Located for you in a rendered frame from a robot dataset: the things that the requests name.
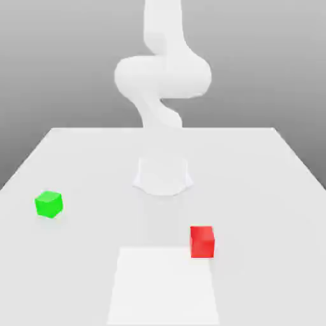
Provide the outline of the small red cube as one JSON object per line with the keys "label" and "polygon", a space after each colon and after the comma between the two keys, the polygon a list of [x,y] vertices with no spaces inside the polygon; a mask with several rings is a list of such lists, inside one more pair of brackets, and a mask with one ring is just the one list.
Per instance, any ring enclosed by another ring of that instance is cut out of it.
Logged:
{"label": "small red cube", "polygon": [[215,235],[209,225],[190,227],[190,255],[196,259],[210,259],[215,253]]}

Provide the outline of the small green cube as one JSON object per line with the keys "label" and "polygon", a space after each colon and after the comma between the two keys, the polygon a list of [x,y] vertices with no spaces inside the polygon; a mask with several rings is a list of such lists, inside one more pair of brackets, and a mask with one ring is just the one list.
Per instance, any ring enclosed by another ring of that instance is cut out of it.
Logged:
{"label": "small green cube", "polygon": [[54,218],[63,210],[62,195],[58,192],[44,191],[34,202],[37,214],[47,218]]}

